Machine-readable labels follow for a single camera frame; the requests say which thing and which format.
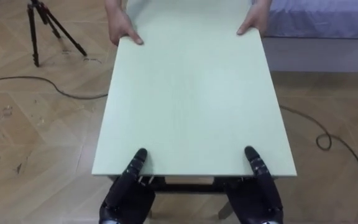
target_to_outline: tripod leg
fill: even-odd
[[[59,27],[59,29],[67,36],[67,38],[73,43],[73,45],[81,52],[82,55],[87,56],[87,53],[85,50],[81,47],[81,45],[71,37],[71,35],[66,31],[66,29],[57,21],[55,16],[52,15],[52,13],[49,11],[49,9],[41,3],[41,7],[44,9],[46,15],[56,24],[56,26]]]
[[[52,32],[53,34],[55,34],[55,36],[60,39],[62,38],[59,34],[59,32],[56,30],[56,27],[54,26],[53,23],[51,23],[49,17],[48,17],[48,14],[46,12],[46,10],[44,9],[44,7],[40,6],[40,4],[36,5],[36,8],[37,8],[37,11],[38,13],[40,14],[40,17],[43,18],[42,20],[45,20],[44,24],[49,24],[50,27],[52,28]]]
[[[31,4],[27,5],[27,14],[29,15],[31,41],[32,41],[32,48],[34,51],[32,57],[34,60],[34,65],[39,67],[40,63],[38,59],[37,34],[35,33],[34,8]]]

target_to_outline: robotic hand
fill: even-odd
[[[283,206],[269,170],[254,148],[246,147],[245,154],[254,176],[224,181],[234,213],[242,224],[282,224]],[[100,207],[99,224],[142,224],[146,220],[155,198],[153,189],[137,181],[146,157],[147,151],[139,149],[113,183]]]
[[[99,209],[99,224],[142,224],[146,220],[155,198],[148,185],[137,181],[146,157],[146,149],[139,149],[114,181]]]
[[[254,176],[225,185],[234,213],[242,224],[282,224],[283,205],[265,162],[253,147],[246,147],[245,154]]]

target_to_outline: finger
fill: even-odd
[[[237,30],[237,35],[245,34],[247,29],[249,29],[252,25],[253,19],[251,17],[247,17],[244,22],[241,24],[240,28]]]
[[[143,44],[142,38],[140,38],[139,34],[137,34],[137,32],[133,28],[129,29],[128,35],[129,35],[129,37],[132,38],[132,40],[134,40],[135,43],[137,43],[139,45]]]
[[[114,44],[115,46],[118,46],[118,42],[119,42],[118,39],[111,39],[110,41],[111,41],[112,44]]]

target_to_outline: parquet floor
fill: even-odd
[[[38,19],[41,68],[32,64],[25,0],[0,0],[0,77],[36,75],[65,92],[105,93],[116,49],[103,1],[47,0],[55,16],[88,51],[58,41]],[[358,153],[358,73],[273,73],[279,102],[307,112]],[[96,223],[111,182],[91,166],[105,99],[78,101],[31,80],[0,82],[0,223]],[[299,176],[278,180],[287,223],[358,223],[358,166],[343,146],[314,144],[321,133],[283,112]],[[218,223],[222,196],[159,196],[151,223]],[[231,216],[223,223],[237,223]]]

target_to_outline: black cable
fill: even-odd
[[[64,91],[61,91],[56,84],[54,84],[54,82],[50,81],[49,79],[46,78],[42,78],[42,77],[34,77],[34,76],[18,76],[18,77],[2,77],[0,78],[0,80],[10,80],[10,79],[33,79],[33,80],[41,80],[41,81],[45,81],[49,84],[51,84],[56,91],[58,91],[60,94],[62,94],[63,96],[67,96],[69,98],[73,98],[76,100],[95,100],[95,99],[100,99],[103,97],[106,97],[108,94],[102,94],[102,95],[97,95],[97,96],[76,96],[76,95],[71,95],[68,93],[65,93]],[[301,116],[303,118],[306,118],[307,120],[311,121],[312,123],[314,123],[315,125],[319,126],[323,131],[324,134],[320,134],[319,136],[317,136],[316,138],[316,145],[323,151],[329,151],[331,149],[331,147],[333,146],[333,139],[339,141],[340,143],[342,143],[346,149],[348,149],[351,154],[354,156],[354,158],[356,159],[357,163],[358,163],[358,156],[356,155],[356,153],[354,152],[354,150],[340,137],[333,135],[331,133],[328,132],[328,130],[320,123],[318,122],[316,119],[312,118],[311,116],[302,113],[300,111],[294,110],[292,108],[289,108],[287,106],[282,106],[280,105],[280,108],[283,110],[286,110],[288,112],[291,112],[293,114],[296,114],[298,116]],[[320,140],[322,138],[328,138],[328,146],[324,147],[321,145]]]
[[[350,147],[350,145],[348,145],[348,143],[345,142],[345,140],[343,140],[341,137],[333,135],[331,133],[328,132],[328,130],[320,123],[318,122],[316,119],[312,118],[311,116],[304,114],[300,111],[294,110],[292,108],[286,107],[286,106],[282,106],[280,105],[280,108],[286,111],[289,111],[293,114],[296,114],[298,116],[301,116],[303,118],[308,119],[309,121],[313,122],[314,124],[316,124],[317,126],[319,126],[323,131],[324,134],[320,134],[319,136],[317,136],[316,138],[316,145],[323,151],[329,151],[333,145],[333,139],[339,141],[340,143],[342,143],[347,150],[349,150],[351,152],[351,154],[354,156],[354,158],[356,159],[357,163],[358,163],[358,156],[356,155],[356,153],[354,152],[354,150]],[[327,147],[323,147],[320,144],[320,140],[321,138],[328,138],[328,146]]]
[[[45,81],[49,84],[51,84],[56,91],[58,91],[58,93],[62,94],[63,96],[67,96],[69,98],[73,98],[76,100],[96,100],[96,99],[100,99],[103,97],[106,97],[107,94],[102,94],[102,95],[97,95],[97,96],[76,96],[76,95],[72,95],[72,94],[68,94],[65,93],[64,91],[60,90],[56,84],[54,84],[54,82],[50,81],[47,78],[42,78],[42,77],[34,77],[34,76],[17,76],[17,77],[1,77],[0,80],[10,80],[10,79],[29,79],[29,80],[41,80],[41,81]]]

